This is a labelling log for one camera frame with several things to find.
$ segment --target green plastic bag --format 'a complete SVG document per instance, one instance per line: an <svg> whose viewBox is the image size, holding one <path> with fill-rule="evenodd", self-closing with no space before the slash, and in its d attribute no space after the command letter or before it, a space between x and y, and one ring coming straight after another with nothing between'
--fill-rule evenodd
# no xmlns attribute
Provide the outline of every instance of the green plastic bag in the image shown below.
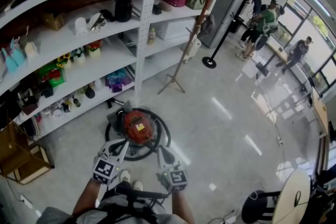
<svg viewBox="0 0 336 224"><path fill-rule="evenodd" d="M203 9L205 0L187 0L186 6L192 9Z"/></svg>

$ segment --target black bag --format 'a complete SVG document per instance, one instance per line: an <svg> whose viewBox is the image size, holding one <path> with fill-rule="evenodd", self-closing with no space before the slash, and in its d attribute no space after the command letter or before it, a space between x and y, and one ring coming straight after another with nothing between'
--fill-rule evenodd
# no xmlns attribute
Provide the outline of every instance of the black bag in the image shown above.
<svg viewBox="0 0 336 224"><path fill-rule="evenodd" d="M115 18L119 22L127 22L132 17L132 0L117 0L115 4Z"/></svg>

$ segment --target perforated metal post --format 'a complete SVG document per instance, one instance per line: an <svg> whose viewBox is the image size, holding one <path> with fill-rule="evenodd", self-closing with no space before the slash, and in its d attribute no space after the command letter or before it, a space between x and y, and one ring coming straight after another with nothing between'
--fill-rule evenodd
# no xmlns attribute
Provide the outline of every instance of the perforated metal post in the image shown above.
<svg viewBox="0 0 336 224"><path fill-rule="evenodd" d="M138 45L136 53L136 70L135 70L135 105L140 104L141 84L143 77L143 64L146 53L147 37L150 26L154 0L142 0L142 9L140 17L140 28L138 35Z"/></svg>

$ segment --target man in green shirt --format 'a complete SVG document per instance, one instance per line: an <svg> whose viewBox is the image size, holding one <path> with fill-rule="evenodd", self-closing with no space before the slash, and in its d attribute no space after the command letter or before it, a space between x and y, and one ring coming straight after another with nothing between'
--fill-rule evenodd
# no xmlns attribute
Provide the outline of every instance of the man in green shirt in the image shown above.
<svg viewBox="0 0 336 224"><path fill-rule="evenodd" d="M237 57L240 60L244 61L254 51L253 45L261 34L266 33L272 27L275 27L277 25L278 16L277 16L277 13L275 12L275 9L277 6L278 6L278 2L276 0L272 0L267 10L259 13L257 16L255 16L252 19L252 21L255 21L255 22L259 21L259 24L251 33L250 39L248 40L244 53L241 55L237 55Z"/></svg>

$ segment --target green shirt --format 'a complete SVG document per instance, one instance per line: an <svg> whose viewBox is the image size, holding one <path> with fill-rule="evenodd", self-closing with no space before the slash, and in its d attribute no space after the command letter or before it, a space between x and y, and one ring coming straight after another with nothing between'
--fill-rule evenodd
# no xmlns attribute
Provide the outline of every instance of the green shirt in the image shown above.
<svg viewBox="0 0 336 224"><path fill-rule="evenodd" d="M273 10L264 10L262 13L262 18L260 20L260 23L257 25L256 30L258 32L263 32L263 27L264 24L269 24L269 23L273 23L276 20L276 13Z"/></svg>

